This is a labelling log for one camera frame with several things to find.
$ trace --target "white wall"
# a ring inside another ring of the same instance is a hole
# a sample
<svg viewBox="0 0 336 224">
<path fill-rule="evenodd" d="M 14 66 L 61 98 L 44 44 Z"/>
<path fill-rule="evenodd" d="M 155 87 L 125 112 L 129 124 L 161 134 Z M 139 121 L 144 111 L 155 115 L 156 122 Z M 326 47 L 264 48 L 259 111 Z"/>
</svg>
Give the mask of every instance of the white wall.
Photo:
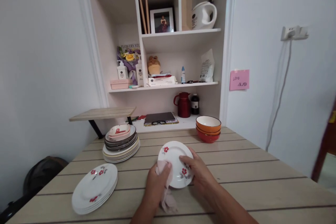
<svg viewBox="0 0 336 224">
<path fill-rule="evenodd" d="M 95 137 L 69 122 L 99 107 L 78 0 L 0 0 L 0 211 L 47 155 L 71 161 Z"/>
<path fill-rule="evenodd" d="M 235 0 L 231 70 L 250 69 L 250 89 L 229 94 L 227 126 L 265 148 L 284 25 L 308 25 L 292 60 L 269 151 L 310 176 L 336 91 L 335 0 Z"/>
</svg>

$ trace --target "purple wrapping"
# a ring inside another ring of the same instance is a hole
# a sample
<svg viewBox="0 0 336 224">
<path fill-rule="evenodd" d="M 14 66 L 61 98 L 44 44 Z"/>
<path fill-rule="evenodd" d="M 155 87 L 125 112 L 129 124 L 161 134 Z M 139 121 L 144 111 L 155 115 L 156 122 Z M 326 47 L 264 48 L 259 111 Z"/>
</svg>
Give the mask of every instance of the purple wrapping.
<svg viewBox="0 0 336 224">
<path fill-rule="evenodd" d="M 132 75 L 133 85 L 137 85 L 138 82 L 137 82 L 136 77 L 135 77 L 135 75 L 137 74 L 136 73 L 137 69 L 135 68 L 135 65 L 138 63 L 138 60 L 127 61 L 126 59 L 122 58 L 121 57 L 122 52 L 120 52 L 120 49 L 121 49 L 120 47 L 117 47 L 117 58 L 118 58 L 118 60 L 121 60 L 124 63 L 124 65 L 127 67 L 127 70 L 128 70 L 129 73 L 133 70 L 133 75 Z M 139 49 L 136 49 L 136 50 L 133 51 L 133 50 L 128 48 L 127 51 L 128 51 L 128 53 L 137 52 L 138 54 L 141 54 Z"/>
</svg>

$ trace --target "electrical socket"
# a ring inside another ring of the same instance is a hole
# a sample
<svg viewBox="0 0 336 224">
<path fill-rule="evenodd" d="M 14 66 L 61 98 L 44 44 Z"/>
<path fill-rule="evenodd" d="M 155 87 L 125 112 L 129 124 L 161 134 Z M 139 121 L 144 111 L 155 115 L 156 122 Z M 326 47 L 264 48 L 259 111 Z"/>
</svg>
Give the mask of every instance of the electrical socket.
<svg viewBox="0 0 336 224">
<path fill-rule="evenodd" d="M 299 34 L 300 26 L 292 26 L 292 27 L 283 27 L 281 33 L 281 41 L 290 40 L 289 33 L 294 31 L 295 35 Z"/>
<path fill-rule="evenodd" d="M 294 31 L 294 35 L 292 37 L 289 36 L 290 32 Z M 281 41 L 290 40 L 303 40 L 308 38 L 308 28 L 301 26 L 292 26 L 292 27 L 283 27 L 281 33 Z"/>
</svg>

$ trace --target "white shelving unit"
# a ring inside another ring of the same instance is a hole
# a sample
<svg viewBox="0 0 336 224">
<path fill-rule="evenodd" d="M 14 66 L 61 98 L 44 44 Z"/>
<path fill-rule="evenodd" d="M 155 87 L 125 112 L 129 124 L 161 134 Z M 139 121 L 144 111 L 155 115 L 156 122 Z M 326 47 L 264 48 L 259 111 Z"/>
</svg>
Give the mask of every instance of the white shelving unit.
<svg viewBox="0 0 336 224">
<path fill-rule="evenodd" d="M 192 0 L 192 6 L 208 0 Z M 226 0 L 213 0 L 217 8 L 217 20 L 213 29 L 182 31 L 182 0 L 148 0 L 149 9 L 174 8 L 175 32 L 144 34 L 139 0 L 90 0 L 96 32 L 102 76 L 110 107 L 136 106 L 134 115 L 146 115 L 172 111 L 177 115 L 173 99 L 179 92 L 197 93 L 200 97 L 200 113 L 219 118 L 223 72 L 223 46 Z M 110 80 L 118 79 L 117 46 L 139 44 L 142 57 L 144 87 L 112 90 Z M 158 56 L 163 72 L 171 72 L 179 81 L 184 66 L 186 80 L 198 80 L 201 55 L 213 51 L 215 71 L 213 82 L 176 84 L 149 87 L 147 59 Z M 195 116 L 180 118 L 179 124 L 141 127 L 139 132 L 184 129 L 195 127 Z"/>
<path fill-rule="evenodd" d="M 136 89 L 111 89 L 109 93 L 118 93 L 118 92 L 129 92 L 129 91 L 141 91 L 141 90 L 153 90 L 153 89 L 167 89 L 167 88 L 188 88 L 195 86 L 208 86 L 208 85 L 217 85 L 218 82 L 203 82 L 203 83 L 193 83 L 193 84 L 175 84 L 175 85 L 165 85 L 165 86 L 151 86 L 147 88 L 138 87 Z"/>
</svg>

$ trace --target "small bottle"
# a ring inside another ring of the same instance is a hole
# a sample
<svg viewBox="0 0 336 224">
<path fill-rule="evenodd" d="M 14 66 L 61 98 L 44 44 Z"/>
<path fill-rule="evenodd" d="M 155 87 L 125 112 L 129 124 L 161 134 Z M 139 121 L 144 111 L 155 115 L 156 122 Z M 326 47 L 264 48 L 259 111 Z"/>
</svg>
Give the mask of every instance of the small bottle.
<svg viewBox="0 0 336 224">
<path fill-rule="evenodd" d="M 198 102 L 199 102 L 199 97 L 197 96 L 197 94 L 193 94 L 191 97 L 191 113 L 192 114 L 199 114 L 200 113 L 200 108 L 198 106 Z"/>
<path fill-rule="evenodd" d="M 182 73 L 181 73 L 181 83 L 185 83 L 186 82 L 186 73 L 184 71 L 184 66 L 182 67 Z"/>
<path fill-rule="evenodd" d="M 136 77 L 138 80 L 138 86 L 144 86 L 144 78 L 142 76 L 142 63 L 141 63 L 141 58 L 138 60 L 138 63 L 135 65 L 136 68 Z"/>
<path fill-rule="evenodd" d="M 120 65 L 117 66 L 119 79 L 128 79 L 127 67 L 124 65 L 122 61 L 119 61 L 119 62 L 120 62 Z"/>
</svg>

